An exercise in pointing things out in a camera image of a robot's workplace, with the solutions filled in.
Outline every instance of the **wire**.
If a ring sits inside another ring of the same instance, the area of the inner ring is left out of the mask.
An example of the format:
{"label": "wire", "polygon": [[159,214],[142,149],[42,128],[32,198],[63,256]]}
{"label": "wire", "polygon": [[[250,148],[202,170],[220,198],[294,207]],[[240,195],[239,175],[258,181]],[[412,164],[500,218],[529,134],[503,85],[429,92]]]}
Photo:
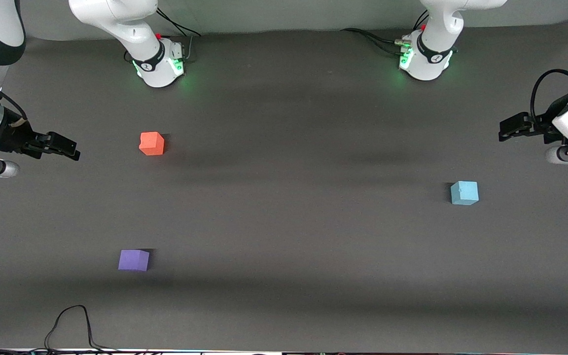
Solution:
{"label": "wire", "polygon": [[11,99],[8,95],[4,94],[2,92],[2,90],[0,90],[0,95],[6,99],[6,101],[8,101],[10,104],[12,104],[12,106],[14,106],[14,108],[16,108],[19,113],[21,114],[22,119],[25,119],[27,121],[28,117],[27,115],[25,115],[25,111],[23,110],[23,108],[21,108],[21,106],[19,106],[13,99]]}
{"label": "wire", "polygon": [[537,122],[538,119],[536,118],[536,108],[534,107],[535,104],[536,104],[536,93],[538,92],[538,87],[539,87],[540,83],[543,82],[543,79],[545,79],[546,76],[548,76],[549,74],[553,74],[554,72],[559,72],[560,74],[565,74],[566,76],[568,76],[568,71],[564,70],[564,69],[547,70],[546,72],[543,73],[543,75],[541,75],[538,78],[538,80],[534,84],[534,89],[532,89],[532,97],[530,98],[530,116],[534,120],[535,124],[538,123]]}
{"label": "wire", "polygon": [[394,51],[392,51],[392,50],[388,50],[388,49],[386,49],[385,47],[383,47],[380,43],[375,42],[373,39],[371,39],[371,38],[369,38],[369,37],[367,37],[367,36],[366,36],[365,38],[367,38],[370,42],[372,42],[373,45],[375,45],[376,47],[379,47],[379,49],[382,50],[382,51],[385,52],[385,53],[392,54],[393,56],[402,56],[401,53],[399,53],[399,52],[394,52]]}
{"label": "wire", "polygon": [[172,21],[172,20],[167,16],[167,14],[165,14],[164,11],[161,10],[159,7],[157,8],[157,14],[159,14],[159,16],[162,16],[163,18],[165,18],[166,20],[168,20],[172,25],[174,25],[174,27],[176,27],[176,28],[183,34],[183,36],[187,36],[187,34],[185,34],[185,32],[183,32],[183,30],[190,31],[190,32],[196,34],[197,36],[201,36],[201,34],[198,33],[198,32],[196,32],[195,30],[188,29],[188,27],[181,26],[180,24],[178,24],[178,23]]}
{"label": "wire", "polygon": [[[183,60],[187,61],[187,59],[190,58],[190,54],[192,54],[192,40],[194,39],[194,36],[190,36],[190,43],[187,45],[187,56],[185,58],[183,58]],[[133,61],[133,57],[131,57],[130,59],[126,58],[126,55],[129,54],[128,50],[124,50],[124,54],[122,55],[122,58],[124,59],[124,61],[126,63],[132,63]]]}
{"label": "wire", "polygon": [[413,25],[413,30],[415,31],[415,29],[417,29],[417,27],[420,25],[420,23],[424,22],[424,20],[426,20],[426,18],[428,18],[428,9],[424,10],[424,12],[422,14],[420,14],[420,17],[415,20],[415,25]]}
{"label": "wire", "polygon": [[163,11],[160,11],[160,9],[157,9],[157,14],[159,16],[162,16],[166,21],[170,22],[172,25],[174,25],[174,27],[176,27],[178,29],[178,31],[181,32],[181,34],[183,34],[183,36],[187,36],[187,34],[185,34],[185,32],[183,32],[181,27],[178,26],[178,23],[174,23],[174,21],[172,21]]}
{"label": "wire", "polygon": [[383,43],[391,43],[391,44],[394,43],[394,41],[392,41],[392,40],[381,38],[379,36],[376,36],[372,32],[361,30],[361,29],[354,29],[352,27],[348,27],[347,29],[342,29],[341,31],[356,32],[357,34],[362,34],[363,36],[369,36],[369,37],[371,37],[371,38],[373,38],[373,39],[375,39],[379,42],[383,42]]}
{"label": "wire", "polygon": [[86,320],[86,325],[87,325],[87,341],[89,343],[89,346],[91,348],[97,349],[99,351],[102,351],[102,348],[111,349],[108,346],[102,346],[102,345],[98,344],[97,342],[93,341],[93,334],[92,334],[92,331],[91,331],[91,322],[89,321],[89,313],[87,313],[86,307],[83,306],[83,305],[75,305],[75,306],[67,307],[58,314],[58,317],[56,317],[56,321],[54,322],[54,326],[52,327],[52,330],[50,330],[49,333],[47,333],[47,335],[45,336],[45,339],[43,340],[44,348],[50,349],[49,339],[50,339],[50,337],[52,337],[52,333],[54,333],[54,331],[58,327],[58,322],[61,320],[61,316],[65,312],[71,310],[72,308],[76,308],[76,307],[82,308],[83,311],[85,312],[85,320]]}
{"label": "wire", "polygon": [[415,29],[417,29],[417,27],[419,27],[422,23],[424,23],[424,20],[426,20],[427,18],[428,18],[428,15],[424,16],[424,18],[415,25]]}
{"label": "wire", "polygon": [[192,54],[192,40],[194,39],[194,36],[190,36],[190,44],[187,45],[187,56],[185,56],[185,58],[183,58],[183,60],[187,61],[187,59],[190,59],[190,56]]}
{"label": "wire", "polygon": [[387,40],[385,38],[381,38],[381,37],[376,36],[375,34],[372,34],[368,31],[361,30],[361,29],[352,29],[352,28],[342,29],[341,31],[355,32],[357,34],[362,34],[363,36],[365,36],[365,38],[367,38],[370,42],[372,42],[373,45],[375,45],[376,47],[381,49],[383,52],[388,53],[388,54],[392,54],[393,56],[401,56],[402,55],[399,52],[394,52],[392,50],[388,50],[385,47],[383,47],[380,43],[376,42],[376,40],[378,40],[379,42],[382,42],[382,43],[393,44],[394,43],[393,41]]}

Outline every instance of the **foam block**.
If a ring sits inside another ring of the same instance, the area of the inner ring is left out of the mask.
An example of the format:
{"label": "foam block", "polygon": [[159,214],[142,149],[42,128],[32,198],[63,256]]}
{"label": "foam block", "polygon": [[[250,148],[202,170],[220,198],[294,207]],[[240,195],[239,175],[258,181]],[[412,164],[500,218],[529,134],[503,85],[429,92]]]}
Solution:
{"label": "foam block", "polygon": [[477,183],[474,181],[458,181],[451,186],[453,205],[469,206],[479,201]]}
{"label": "foam block", "polygon": [[118,270],[146,271],[148,270],[148,251],[125,249],[120,253]]}
{"label": "foam block", "polygon": [[140,150],[146,155],[162,155],[164,143],[164,137],[159,132],[142,132],[140,135]]}

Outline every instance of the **light blue cube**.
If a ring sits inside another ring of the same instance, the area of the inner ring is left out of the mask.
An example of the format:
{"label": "light blue cube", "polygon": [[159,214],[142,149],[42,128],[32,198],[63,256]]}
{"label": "light blue cube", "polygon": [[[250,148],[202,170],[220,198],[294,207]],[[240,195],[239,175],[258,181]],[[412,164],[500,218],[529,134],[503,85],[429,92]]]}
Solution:
{"label": "light blue cube", "polygon": [[458,181],[451,186],[453,205],[469,206],[479,201],[477,183],[474,181]]}

